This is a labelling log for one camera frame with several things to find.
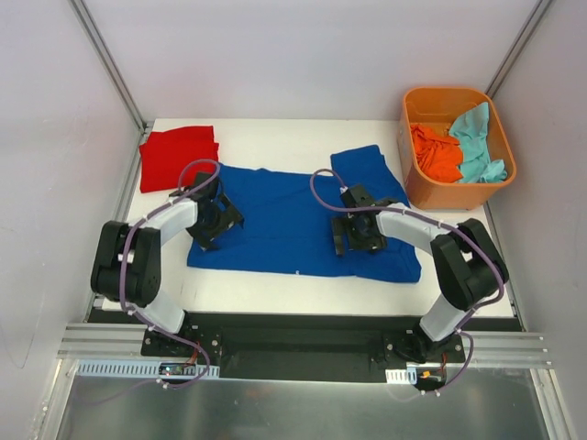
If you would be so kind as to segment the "blue t shirt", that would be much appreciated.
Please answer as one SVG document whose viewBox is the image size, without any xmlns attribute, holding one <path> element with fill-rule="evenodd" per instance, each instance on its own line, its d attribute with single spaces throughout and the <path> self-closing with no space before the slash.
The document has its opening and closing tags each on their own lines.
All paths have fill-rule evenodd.
<svg viewBox="0 0 587 440">
<path fill-rule="evenodd" d="M 316 200 L 321 196 L 340 205 L 339 187 L 361 184 L 377 200 L 390 197 L 408 202 L 404 189 L 386 165 L 376 145 L 349 149 L 330 157 L 335 176 L 316 176 L 225 165 L 220 179 L 227 196 L 244 216 L 217 240 L 216 250 L 193 244 L 187 254 L 190 268 L 245 270 L 319 277 L 356 276 L 364 279 L 417 283 L 421 265 L 415 249 L 397 239 L 386 248 L 335 251 L 333 212 Z"/>
</svg>

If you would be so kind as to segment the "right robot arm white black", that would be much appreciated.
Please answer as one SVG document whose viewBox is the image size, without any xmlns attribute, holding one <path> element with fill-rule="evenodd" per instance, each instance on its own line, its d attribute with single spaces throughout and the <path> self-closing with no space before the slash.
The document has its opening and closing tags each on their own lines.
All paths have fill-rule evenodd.
<svg viewBox="0 0 587 440">
<path fill-rule="evenodd" d="M 393 239 L 419 248 L 434 261 L 440 294 L 412 332 L 392 343 L 399 358 L 434 361 L 482 301 L 501 292 L 507 267 L 487 229 L 468 219 L 449 225 L 391 198 L 375 200 L 360 184 L 341 189 L 343 207 L 331 221 L 335 251 L 377 254 Z"/>
</svg>

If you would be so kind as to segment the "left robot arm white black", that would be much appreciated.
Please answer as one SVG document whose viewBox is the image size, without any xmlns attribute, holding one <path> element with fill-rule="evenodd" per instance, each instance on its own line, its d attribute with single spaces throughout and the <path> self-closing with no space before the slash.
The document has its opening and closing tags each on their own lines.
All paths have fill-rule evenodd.
<svg viewBox="0 0 587 440">
<path fill-rule="evenodd" d="M 92 268 L 93 292 L 121 305 L 149 328 L 163 333 L 161 343 L 173 356 L 187 355 L 194 335 L 186 311 L 161 288 L 161 249 L 185 232 L 200 250 L 217 250 L 216 240 L 244 216 L 229 200 L 215 171 L 200 171 L 190 185 L 136 222 L 106 222 Z"/>
</svg>

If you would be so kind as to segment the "folded red t shirt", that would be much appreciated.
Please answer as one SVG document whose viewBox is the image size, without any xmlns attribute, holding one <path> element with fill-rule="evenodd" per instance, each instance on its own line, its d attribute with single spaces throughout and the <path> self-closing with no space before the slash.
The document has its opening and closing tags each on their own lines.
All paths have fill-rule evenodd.
<svg viewBox="0 0 587 440">
<path fill-rule="evenodd" d="M 178 187 L 180 174 L 195 160 L 218 161 L 219 144 L 212 126 L 184 126 L 152 132 L 139 147 L 142 193 Z"/>
</svg>

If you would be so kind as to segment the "orange t shirt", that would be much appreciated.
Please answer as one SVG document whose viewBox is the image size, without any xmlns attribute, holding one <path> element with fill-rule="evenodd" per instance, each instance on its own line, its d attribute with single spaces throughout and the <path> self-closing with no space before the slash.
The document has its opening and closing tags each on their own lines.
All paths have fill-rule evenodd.
<svg viewBox="0 0 587 440">
<path fill-rule="evenodd" d="M 456 138 L 439 135 L 432 127 L 421 124 L 412 124 L 410 131 L 417 165 L 428 178 L 442 183 L 455 183 L 463 178 L 463 152 Z"/>
</svg>

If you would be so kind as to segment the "orange plastic bin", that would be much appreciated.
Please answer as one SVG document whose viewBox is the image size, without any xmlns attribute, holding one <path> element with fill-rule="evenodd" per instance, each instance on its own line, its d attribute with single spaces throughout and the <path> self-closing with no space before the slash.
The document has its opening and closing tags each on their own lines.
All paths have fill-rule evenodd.
<svg viewBox="0 0 587 440">
<path fill-rule="evenodd" d="M 418 167 L 410 126 L 432 127 L 449 135 L 453 122 L 476 105 L 490 106 L 488 149 L 492 160 L 503 160 L 507 177 L 499 183 L 442 183 L 428 178 Z M 416 87 L 405 93 L 397 131 L 397 146 L 404 187 L 409 201 L 421 209 L 473 209 L 513 182 L 515 159 L 497 109 L 489 96 L 466 87 Z"/>
</svg>

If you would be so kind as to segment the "teal t shirt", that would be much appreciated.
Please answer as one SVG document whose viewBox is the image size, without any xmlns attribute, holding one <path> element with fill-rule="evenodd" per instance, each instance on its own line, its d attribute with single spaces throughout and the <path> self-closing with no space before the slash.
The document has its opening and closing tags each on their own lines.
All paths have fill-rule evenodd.
<svg viewBox="0 0 587 440">
<path fill-rule="evenodd" d="M 449 135 L 460 143 L 463 160 L 459 165 L 459 183 L 499 183 L 507 177 L 504 161 L 491 159 L 487 137 L 490 106 L 476 105 L 460 115 L 449 129 Z"/>
</svg>

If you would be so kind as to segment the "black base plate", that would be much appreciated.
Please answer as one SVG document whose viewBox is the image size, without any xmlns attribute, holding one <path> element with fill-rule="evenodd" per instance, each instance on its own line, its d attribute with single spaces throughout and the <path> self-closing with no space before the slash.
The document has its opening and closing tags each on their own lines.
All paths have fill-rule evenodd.
<svg viewBox="0 0 587 440">
<path fill-rule="evenodd" d="M 440 376 L 465 360 L 457 335 L 420 341 L 414 317 L 196 313 L 175 341 L 145 331 L 144 357 L 211 365 L 223 379 L 378 383 L 391 369 L 431 364 Z"/>
</svg>

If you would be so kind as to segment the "aluminium rail front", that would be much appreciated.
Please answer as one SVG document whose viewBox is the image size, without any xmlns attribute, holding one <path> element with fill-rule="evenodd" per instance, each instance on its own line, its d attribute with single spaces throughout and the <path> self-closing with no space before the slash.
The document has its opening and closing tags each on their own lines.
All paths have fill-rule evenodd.
<svg viewBox="0 0 587 440">
<path fill-rule="evenodd" d="M 58 358 L 137 359 L 147 326 L 143 324 L 68 324 Z M 471 364 L 475 368 L 551 369 L 544 337 L 528 332 L 471 331 Z"/>
</svg>

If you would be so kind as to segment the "left aluminium frame post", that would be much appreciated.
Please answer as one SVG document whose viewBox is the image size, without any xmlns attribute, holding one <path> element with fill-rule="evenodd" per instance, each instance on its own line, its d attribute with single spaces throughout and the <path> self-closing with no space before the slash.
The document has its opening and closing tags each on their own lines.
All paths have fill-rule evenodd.
<svg viewBox="0 0 587 440">
<path fill-rule="evenodd" d="M 146 133 L 151 127 L 151 124 L 145 119 L 143 114 L 141 114 L 136 100 L 128 88 L 127 83 L 116 64 L 116 60 L 108 48 L 105 38 L 97 26 L 88 5 L 84 0 L 69 0 L 68 4 L 79 21 L 83 32 L 88 38 L 98 60 L 100 60 L 106 75 L 114 86 L 116 93 L 120 98 L 122 105 L 127 110 L 134 126 L 140 133 Z"/>
</svg>

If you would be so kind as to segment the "aluminium frame post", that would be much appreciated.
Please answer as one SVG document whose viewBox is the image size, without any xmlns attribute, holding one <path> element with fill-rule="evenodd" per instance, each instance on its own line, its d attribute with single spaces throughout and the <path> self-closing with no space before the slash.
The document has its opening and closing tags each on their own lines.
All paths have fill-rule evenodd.
<svg viewBox="0 0 587 440">
<path fill-rule="evenodd" d="M 555 0 L 538 0 L 532 7 L 524 24 L 518 31 L 512 45 L 506 52 L 504 59 L 500 63 L 497 71 L 492 77 L 485 93 L 494 98 L 504 84 L 508 74 L 514 68 L 516 62 L 523 54 L 526 46 L 537 32 L 543 19 L 548 14 L 549 9 L 556 3 Z"/>
<path fill-rule="evenodd" d="M 134 126 L 140 133 L 146 133 L 151 127 L 151 124 L 145 119 L 143 114 L 141 114 L 136 100 L 128 88 L 127 83 L 116 64 L 116 60 L 108 48 L 105 38 L 97 26 L 88 5 L 84 0 L 69 0 L 68 4 L 79 21 L 83 32 L 88 38 L 98 60 L 100 60 L 106 75 L 114 86 L 116 93 L 120 98 L 122 105 L 127 110 Z"/>
</svg>

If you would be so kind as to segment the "right aluminium frame post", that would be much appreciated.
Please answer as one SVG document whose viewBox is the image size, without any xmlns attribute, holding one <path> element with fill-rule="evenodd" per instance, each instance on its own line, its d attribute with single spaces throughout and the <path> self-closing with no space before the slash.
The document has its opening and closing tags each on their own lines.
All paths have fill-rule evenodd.
<svg viewBox="0 0 587 440">
<path fill-rule="evenodd" d="M 524 24 L 518 31 L 512 45 L 506 52 L 504 59 L 500 63 L 497 71 L 492 77 L 485 93 L 494 98 L 504 84 L 508 74 L 514 68 L 516 62 L 523 54 L 526 46 L 537 32 L 543 19 L 548 14 L 549 9 L 556 3 L 555 0 L 538 0 L 532 7 Z"/>
</svg>

